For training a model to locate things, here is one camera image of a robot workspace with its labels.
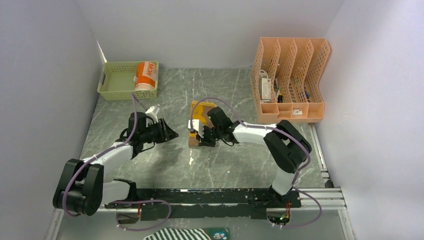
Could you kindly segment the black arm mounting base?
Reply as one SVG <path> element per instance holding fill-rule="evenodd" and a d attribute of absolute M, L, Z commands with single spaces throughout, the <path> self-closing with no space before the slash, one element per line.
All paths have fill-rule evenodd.
<path fill-rule="evenodd" d="M 301 207 L 300 194 L 290 190 L 282 195 L 269 188 L 139 188 L 134 201 L 142 204 L 109 203 L 105 209 L 125 213 L 140 211 L 141 220 L 237 218 L 265 220 L 268 210 L 279 211 Z"/>

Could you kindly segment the orange white patterned towel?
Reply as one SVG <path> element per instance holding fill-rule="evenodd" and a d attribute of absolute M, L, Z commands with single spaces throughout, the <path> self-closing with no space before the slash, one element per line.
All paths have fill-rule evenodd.
<path fill-rule="evenodd" d="M 154 61 L 144 61 L 136 66 L 134 89 L 136 91 L 150 91 L 157 86 L 157 64 Z"/>

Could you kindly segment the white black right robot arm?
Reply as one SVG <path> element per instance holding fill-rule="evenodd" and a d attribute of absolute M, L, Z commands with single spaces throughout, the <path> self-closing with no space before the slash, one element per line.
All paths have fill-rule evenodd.
<path fill-rule="evenodd" d="M 207 117 L 211 127 L 198 119 L 188 121 L 188 129 L 196 134 L 199 146 L 214 147 L 218 140 L 222 140 L 229 146 L 249 143 L 267 147 L 277 165 L 270 186 L 270 202 L 275 207 L 287 203 L 301 164 L 310 160 L 312 146 L 304 136 L 287 120 L 276 124 L 231 121 L 220 107 L 208 111 Z"/>

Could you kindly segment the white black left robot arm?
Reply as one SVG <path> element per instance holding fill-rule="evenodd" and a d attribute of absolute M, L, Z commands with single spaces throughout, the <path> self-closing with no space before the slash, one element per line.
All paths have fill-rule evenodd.
<path fill-rule="evenodd" d="M 92 216 L 100 206 L 116 201 L 126 208 L 134 207 L 139 200 L 135 182 L 116 178 L 104 182 L 105 175 L 124 162 L 145 152 L 146 144 L 155 146 L 179 137 L 163 118 L 158 120 L 143 113 L 131 113 L 128 127 L 112 146 L 85 159 L 70 159 L 63 168 L 52 205 L 70 216 Z"/>

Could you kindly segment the yellow brown towel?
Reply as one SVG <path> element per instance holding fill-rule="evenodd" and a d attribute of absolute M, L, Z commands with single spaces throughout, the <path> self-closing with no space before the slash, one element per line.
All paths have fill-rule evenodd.
<path fill-rule="evenodd" d="M 214 125 L 209 119 L 207 113 L 215 108 L 217 105 L 212 102 L 200 102 L 196 107 L 195 105 L 198 102 L 193 100 L 191 102 L 190 114 L 192 114 L 192 124 L 194 132 L 191 132 L 191 121 L 188 121 L 188 146 L 189 147 L 198 147 L 200 144 L 200 135 L 198 134 L 198 130 L 202 131 L 203 127 L 212 128 Z"/>

